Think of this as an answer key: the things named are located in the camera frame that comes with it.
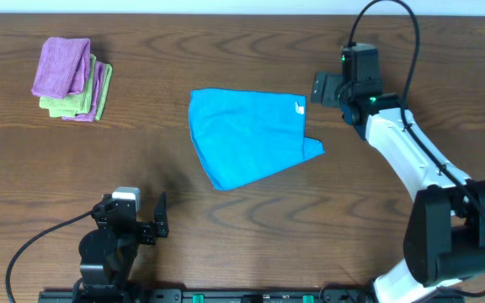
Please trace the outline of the blue microfiber cloth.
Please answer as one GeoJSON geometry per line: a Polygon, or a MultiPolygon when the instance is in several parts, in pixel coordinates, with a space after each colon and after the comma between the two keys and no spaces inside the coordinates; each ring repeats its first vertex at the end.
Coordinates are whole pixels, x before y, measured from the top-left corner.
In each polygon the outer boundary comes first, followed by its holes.
{"type": "Polygon", "coordinates": [[[191,93],[191,140],[216,190],[232,190],[325,153],[305,136],[306,97],[203,88],[191,93]]]}

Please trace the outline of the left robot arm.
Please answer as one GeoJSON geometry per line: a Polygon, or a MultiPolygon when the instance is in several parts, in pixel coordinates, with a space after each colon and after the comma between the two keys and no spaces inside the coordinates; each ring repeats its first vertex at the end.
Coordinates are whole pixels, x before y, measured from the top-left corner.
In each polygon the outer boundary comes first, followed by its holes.
{"type": "Polygon", "coordinates": [[[154,245],[169,233],[166,194],[160,195],[153,221],[139,222],[138,188],[120,187],[105,194],[92,209],[97,228],[78,246],[82,278],[72,290],[72,302],[147,302],[150,295],[129,281],[141,245],[154,245]]]}

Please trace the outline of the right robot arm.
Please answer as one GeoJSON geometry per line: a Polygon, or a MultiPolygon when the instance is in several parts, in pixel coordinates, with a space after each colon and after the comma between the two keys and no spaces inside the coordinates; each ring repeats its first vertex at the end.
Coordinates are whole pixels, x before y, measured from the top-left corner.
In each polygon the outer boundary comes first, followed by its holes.
{"type": "Polygon", "coordinates": [[[413,200],[403,259],[374,279],[361,302],[485,297],[485,180],[454,166],[418,127],[404,97],[384,93],[374,72],[319,72],[311,101],[339,108],[413,200]]]}

